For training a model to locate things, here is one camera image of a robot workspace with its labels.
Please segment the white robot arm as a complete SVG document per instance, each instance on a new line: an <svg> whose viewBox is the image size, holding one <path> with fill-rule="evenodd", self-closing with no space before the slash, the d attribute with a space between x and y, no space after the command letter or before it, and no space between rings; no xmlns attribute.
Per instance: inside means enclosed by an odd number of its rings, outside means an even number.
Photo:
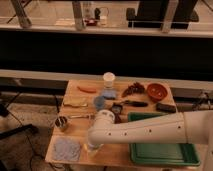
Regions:
<svg viewBox="0 0 213 171"><path fill-rule="evenodd" d="M115 124L115 115L100 110L87 132L87 146L117 143L206 144L203 171L213 171L213 110L178 112Z"/></svg>

